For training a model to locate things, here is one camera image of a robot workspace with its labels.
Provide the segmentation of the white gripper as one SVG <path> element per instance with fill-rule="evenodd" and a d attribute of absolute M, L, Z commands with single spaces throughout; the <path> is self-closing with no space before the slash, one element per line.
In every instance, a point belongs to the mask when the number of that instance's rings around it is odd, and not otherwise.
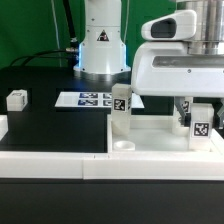
<path fill-rule="evenodd" d="M 224 98 L 224 56 L 192 56 L 183 42 L 145 42 L 134 57 L 131 85 L 143 96 L 174 96 L 184 127 L 191 122 L 192 97 Z M 224 99 L 217 112 L 224 128 Z"/>

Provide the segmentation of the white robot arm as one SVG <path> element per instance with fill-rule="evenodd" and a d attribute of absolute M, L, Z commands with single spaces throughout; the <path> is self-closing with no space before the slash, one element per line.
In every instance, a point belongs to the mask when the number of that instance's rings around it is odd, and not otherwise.
<path fill-rule="evenodd" d="M 144 43 L 133 65 L 126 65 L 115 0 L 85 0 L 86 32 L 79 45 L 82 75 L 110 79 L 130 71 L 133 91 L 143 96 L 171 96 L 181 122 L 193 120 L 183 109 L 186 97 L 218 98 L 213 126 L 224 127 L 224 0 L 175 0 L 174 13 L 146 22 Z"/>

